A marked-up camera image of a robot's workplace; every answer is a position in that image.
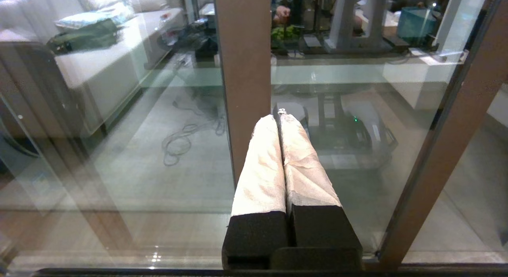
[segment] couch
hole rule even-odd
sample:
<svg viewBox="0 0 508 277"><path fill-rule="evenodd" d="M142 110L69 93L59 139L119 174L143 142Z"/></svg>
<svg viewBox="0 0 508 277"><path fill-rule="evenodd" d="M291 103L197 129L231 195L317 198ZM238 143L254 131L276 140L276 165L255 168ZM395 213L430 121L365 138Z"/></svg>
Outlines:
<svg viewBox="0 0 508 277"><path fill-rule="evenodd" d="M46 42L60 33L55 22L85 10L79 0L4 0L0 2L0 56L3 67L24 96L54 92L51 105L58 113L76 109L64 117L62 132L45 127L45 136L87 137L93 134L133 96L150 68L167 51L158 47L160 16L169 13L171 27L185 24L183 0L168 0L169 9L136 13L121 30L120 40L106 49L53 56ZM34 57L48 58L44 62ZM29 85L24 77L38 78ZM39 118L44 124L45 118Z"/></svg>

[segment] white sofa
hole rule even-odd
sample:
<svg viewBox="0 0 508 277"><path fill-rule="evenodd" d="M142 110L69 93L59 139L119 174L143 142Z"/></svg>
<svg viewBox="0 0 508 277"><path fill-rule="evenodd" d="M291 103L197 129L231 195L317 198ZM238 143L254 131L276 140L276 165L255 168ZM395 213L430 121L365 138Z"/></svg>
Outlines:
<svg viewBox="0 0 508 277"><path fill-rule="evenodd" d="M120 41L107 49L54 58L65 80L65 86L58 87L67 88L81 115L78 123L83 125L72 127L80 129L73 136L85 137L94 133L138 90L140 82L150 72L150 66L165 56L167 51L156 43L160 16L170 13L171 26L185 23L183 0L168 2L170 9L137 13L124 24ZM43 48L59 33L55 21L82 12L85 11L78 0L4 0L0 2L0 42L9 42L16 37L18 41L38 42ZM46 67L42 66L40 72L43 73ZM49 128L47 134L60 136L62 132L53 132Z"/></svg>

